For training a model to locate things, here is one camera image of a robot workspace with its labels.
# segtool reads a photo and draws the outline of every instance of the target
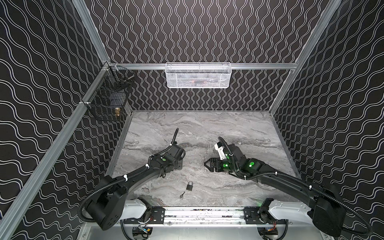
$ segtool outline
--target wire mesh basket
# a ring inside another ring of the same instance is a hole
[[[230,63],[166,63],[169,88],[227,88]]]
[[[125,105],[128,89],[134,81],[134,73],[125,78],[116,77],[115,73],[107,73],[93,93],[92,101],[87,108],[98,121],[124,121],[126,117]]]

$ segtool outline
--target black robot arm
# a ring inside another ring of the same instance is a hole
[[[219,137],[215,149],[219,152],[220,158],[210,158],[204,163],[211,172],[228,171],[237,178],[260,182],[293,196],[311,208],[307,215],[312,219],[312,223],[330,236],[338,237],[341,231],[363,236],[372,234],[369,222],[342,201],[335,185],[324,187],[306,182],[280,172],[261,160],[248,159],[237,146],[228,145],[222,137]],[[271,201],[273,199],[267,199],[262,204],[258,216],[268,223],[277,220],[268,212]],[[367,232],[357,232],[343,227],[347,210],[362,220]]]
[[[128,193],[148,181],[165,177],[174,169],[182,169],[185,150],[175,142],[177,132],[178,129],[170,146],[149,156],[146,165],[116,178],[111,178],[109,175],[103,177],[95,191],[81,202],[78,208],[79,218],[85,222],[97,222],[101,229],[107,230],[120,219]],[[92,218],[83,215],[83,207]]]

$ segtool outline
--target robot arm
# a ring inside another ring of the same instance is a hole
[[[175,142],[177,132],[178,128],[170,146],[151,155],[146,165],[120,177],[111,178],[107,175],[102,178],[95,191],[81,202],[79,218],[85,222],[97,222],[101,229],[107,230],[120,219],[128,193],[153,179],[165,177],[174,169],[182,169],[185,150]],[[135,205],[144,206],[142,202]],[[92,218],[83,215],[83,207]]]
[[[352,231],[343,227],[346,210],[349,210],[358,216],[368,229],[366,233],[352,232],[365,236],[372,234],[371,225],[351,207],[344,204],[335,185],[325,188],[280,172],[261,160],[248,159],[237,146],[228,145],[221,137],[215,149],[220,158],[210,158],[204,163],[211,172],[228,171],[237,178],[272,186],[302,202],[289,203],[266,199],[252,218],[260,219],[265,223],[273,223],[281,219],[308,222],[322,232],[338,237],[341,231]]]

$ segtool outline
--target enclosure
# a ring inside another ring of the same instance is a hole
[[[176,128],[182,169],[127,199],[233,215],[223,226],[164,220],[151,239],[262,239],[236,211],[298,202],[210,172],[219,136],[247,158],[335,185],[373,227],[340,239],[384,239],[384,1],[0,3],[1,240],[125,239],[118,224],[80,220],[78,207],[104,176],[172,146]],[[365,229],[350,212],[344,227]],[[285,240],[304,238],[333,239],[290,221]]]

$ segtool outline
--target marble surface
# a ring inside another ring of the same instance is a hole
[[[177,127],[176,141],[186,151],[183,169],[146,183],[134,196],[162,206],[258,206],[267,197],[297,201],[270,186],[237,179],[227,172],[212,173],[203,165],[218,157],[214,145],[222,136],[248,158],[294,175],[269,114],[264,112],[135,112],[113,177],[144,165],[149,155],[169,145]],[[185,190],[189,181],[194,183],[191,192]]]

